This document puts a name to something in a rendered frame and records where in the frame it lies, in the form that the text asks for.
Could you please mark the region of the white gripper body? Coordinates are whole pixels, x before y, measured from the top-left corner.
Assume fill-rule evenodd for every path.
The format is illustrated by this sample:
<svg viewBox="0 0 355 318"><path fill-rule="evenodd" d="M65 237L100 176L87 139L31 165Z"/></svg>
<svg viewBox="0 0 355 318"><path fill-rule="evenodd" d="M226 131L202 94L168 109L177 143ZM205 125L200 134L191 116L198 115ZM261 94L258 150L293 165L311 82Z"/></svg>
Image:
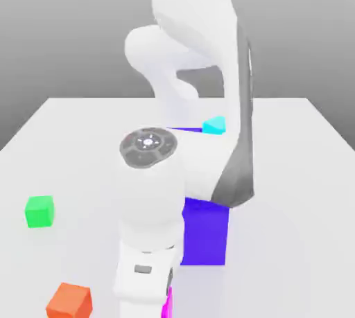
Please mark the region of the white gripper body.
<svg viewBox="0 0 355 318"><path fill-rule="evenodd" d="M119 300L119 318L161 318L166 299L160 303L135 303Z"/></svg>

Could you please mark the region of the small magenta cube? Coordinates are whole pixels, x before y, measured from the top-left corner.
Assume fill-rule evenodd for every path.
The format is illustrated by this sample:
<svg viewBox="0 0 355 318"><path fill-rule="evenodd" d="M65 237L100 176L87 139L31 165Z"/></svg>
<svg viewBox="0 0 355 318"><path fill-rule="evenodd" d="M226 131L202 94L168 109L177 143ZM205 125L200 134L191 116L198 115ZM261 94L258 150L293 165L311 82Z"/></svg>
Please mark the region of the small magenta cube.
<svg viewBox="0 0 355 318"><path fill-rule="evenodd" d="M173 294L172 287L168 289L166 303L162 308L161 318L173 318Z"/></svg>

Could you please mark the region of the small orange cube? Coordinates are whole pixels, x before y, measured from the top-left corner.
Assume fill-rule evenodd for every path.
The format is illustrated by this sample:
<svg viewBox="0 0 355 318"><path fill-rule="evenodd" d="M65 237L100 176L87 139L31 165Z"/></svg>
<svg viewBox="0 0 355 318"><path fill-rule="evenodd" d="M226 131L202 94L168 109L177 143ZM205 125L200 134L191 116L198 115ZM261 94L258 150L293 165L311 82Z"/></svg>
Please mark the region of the small orange cube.
<svg viewBox="0 0 355 318"><path fill-rule="evenodd" d="M61 283L46 307L48 318L89 318L93 310L90 288Z"/></svg>

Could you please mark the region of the small green cube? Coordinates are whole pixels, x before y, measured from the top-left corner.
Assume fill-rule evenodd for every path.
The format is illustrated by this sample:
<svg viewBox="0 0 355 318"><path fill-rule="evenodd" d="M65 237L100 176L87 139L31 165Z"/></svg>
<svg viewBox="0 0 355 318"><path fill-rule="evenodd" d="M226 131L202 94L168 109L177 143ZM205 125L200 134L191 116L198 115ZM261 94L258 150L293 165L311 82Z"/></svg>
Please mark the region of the small green cube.
<svg viewBox="0 0 355 318"><path fill-rule="evenodd" d="M50 195L29 197L25 217L29 228L51 227L55 217L53 197Z"/></svg>

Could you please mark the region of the small cyan cube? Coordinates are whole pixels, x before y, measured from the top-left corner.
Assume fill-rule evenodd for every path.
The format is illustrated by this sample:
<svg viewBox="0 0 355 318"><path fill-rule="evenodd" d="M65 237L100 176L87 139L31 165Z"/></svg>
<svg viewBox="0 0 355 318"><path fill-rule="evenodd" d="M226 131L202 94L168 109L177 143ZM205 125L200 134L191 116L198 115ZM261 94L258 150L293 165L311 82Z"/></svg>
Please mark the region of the small cyan cube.
<svg viewBox="0 0 355 318"><path fill-rule="evenodd" d="M226 122L224 116L215 116L202 123L202 132L206 134L221 135L226 132Z"/></svg>

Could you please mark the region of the large blue box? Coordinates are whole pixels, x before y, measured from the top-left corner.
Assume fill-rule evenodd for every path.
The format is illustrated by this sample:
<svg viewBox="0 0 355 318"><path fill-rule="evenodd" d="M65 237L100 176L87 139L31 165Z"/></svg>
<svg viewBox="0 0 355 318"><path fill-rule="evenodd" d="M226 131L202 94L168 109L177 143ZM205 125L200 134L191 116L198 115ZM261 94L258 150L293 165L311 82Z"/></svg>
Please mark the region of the large blue box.
<svg viewBox="0 0 355 318"><path fill-rule="evenodd" d="M213 194L232 153L225 137L201 128L171 127L184 162L185 221L183 266L225 264L230 210Z"/></svg>

